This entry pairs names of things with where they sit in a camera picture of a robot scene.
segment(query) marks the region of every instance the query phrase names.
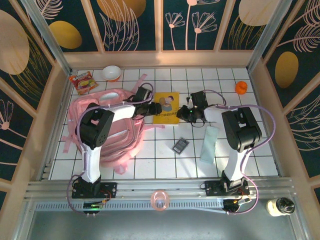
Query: yellow book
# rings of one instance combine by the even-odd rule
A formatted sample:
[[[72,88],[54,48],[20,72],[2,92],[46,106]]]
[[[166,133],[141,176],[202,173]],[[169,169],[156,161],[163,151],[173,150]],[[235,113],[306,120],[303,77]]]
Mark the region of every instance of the yellow book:
[[[162,112],[153,117],[153,124],[179,124],[179,92],[156,92],[154,101],[161,104]]]

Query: snack packet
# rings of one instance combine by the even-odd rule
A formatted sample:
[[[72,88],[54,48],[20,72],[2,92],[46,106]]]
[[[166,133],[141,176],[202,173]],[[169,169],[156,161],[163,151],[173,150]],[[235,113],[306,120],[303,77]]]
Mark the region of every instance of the snack packet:
[[[96,83],[89,71],[79,76],[72,75],[69,77],[69,80],[79,95],[83,95],[98,86],[98,83]]]

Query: white tile floor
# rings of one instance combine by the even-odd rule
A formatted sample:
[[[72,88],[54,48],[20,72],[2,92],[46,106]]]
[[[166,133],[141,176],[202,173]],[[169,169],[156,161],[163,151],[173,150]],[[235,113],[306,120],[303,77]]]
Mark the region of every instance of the white tile floor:
[[[87,70],[79,70],[78,75]],[[105,82],[101,70],[90,70],[99,86],[90,91],[95,93],[106,89],[124,88],[131,90],[142,74],[148,74],[145,81],[155,86],[156,92],[180,92],[180,107],[186,104],[189,93],[211,89],[222,93],[228,105],[257,104],[249,76],[245,68],[168,68],[168,69],[124,69],[122,77],[117,82]],[[235,93],[238,81],[248,83],[245,95]],[[209,104],[221,103],[221,98],[214,93],[207,93]],[[70,101],[79,96],[72,91]],[[266,131],[259,110],[252,112],[261,128],[263,138]],[[151,124],[152,116],[145,122]],[[60,136],[68,135],[65,118]],[[219,127],[216,143],[215,161],[213,164],[200,161],[200,153],[207,126]],[[181,155],[176,155],[170,148],[180,138],[184,137],[190,144]],[[82,171],[81,154],[74,144],[68,153],[63,153],[64,142],[58,143],[52,162],[50,180],[67,180],[72,174]],[[163,179],[163,178],[207,178],[220,177],[228,162],[230,147],[224,128],[216,122],[206,122],[204,127],[192,127],[189,123],[180,121],[179,126],[167,126],[146,131],[142,150],[128,164],[128,171],[119,175],[113,168],[101,167],[102,179]],[[249,158],[245,173],[248,176],[278,176],[278,171],[272,157],[269,145],[254,151]]]

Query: pink strap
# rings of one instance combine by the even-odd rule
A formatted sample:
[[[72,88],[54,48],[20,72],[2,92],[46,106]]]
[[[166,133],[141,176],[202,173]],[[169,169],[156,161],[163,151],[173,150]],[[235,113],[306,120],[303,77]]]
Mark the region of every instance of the pink strap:
[[[151,125],[145,125],[145,126],[144,126],[144,129],[145,129],[145,130],[155,129],[155,128],[165,129],[166,126],[165,126],[165,125],[159,125],[159,124],[151,124]]]
[[[127,163],[122,163],[122,164],[114,167],[114,171],[120,175],[124,174],[127,170],[128,170]]]
[[[137,93],[138,88],[140,87],[141,83],[146,79],[148,75],[147,74],[142,74],[142,76],[139,78],[139,80],[136,82],[136,84],[134,85],[134,87],[132,88],[131,92],[132,93]]]
[[[64,154],[67,154],[69,152],[71,141],[72,141],[72,135],[71,134],[69,134],[69,136],[62,136],[61,137],[61,142],[65,142],[64,143],[64,148],[63,148],[63,153]]]

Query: pink tape roll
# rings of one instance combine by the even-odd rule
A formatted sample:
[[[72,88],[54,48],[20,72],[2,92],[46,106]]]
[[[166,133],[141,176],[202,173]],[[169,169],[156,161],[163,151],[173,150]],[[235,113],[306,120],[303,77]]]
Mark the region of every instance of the pink tape roll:
[[[169,195],[163,191],[163,190],[158,190],[155,191],[152,195],[151,195],[151,206],[157,210],[157,211],[163,211],[165,209],[167,209],[169,207],[169,203],[170,203],[170,198]],[[158,203],[164,203],[163,207],[157,207]]]

